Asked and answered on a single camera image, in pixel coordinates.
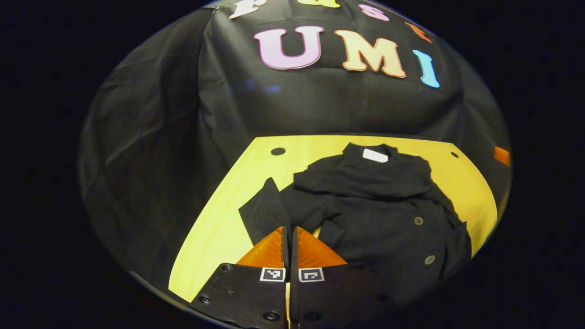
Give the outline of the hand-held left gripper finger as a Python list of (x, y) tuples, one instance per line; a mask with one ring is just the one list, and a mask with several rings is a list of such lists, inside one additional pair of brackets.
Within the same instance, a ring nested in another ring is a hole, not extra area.
[(287, 233), (280, 227), (238, 262), (220, 264), (190, 308), (241, 329), (287, 329)]
[(365, 329), (392, 313), (393, 298), (362, 262), (347, 262), (301, 228), (291, 244), (291, 327)]

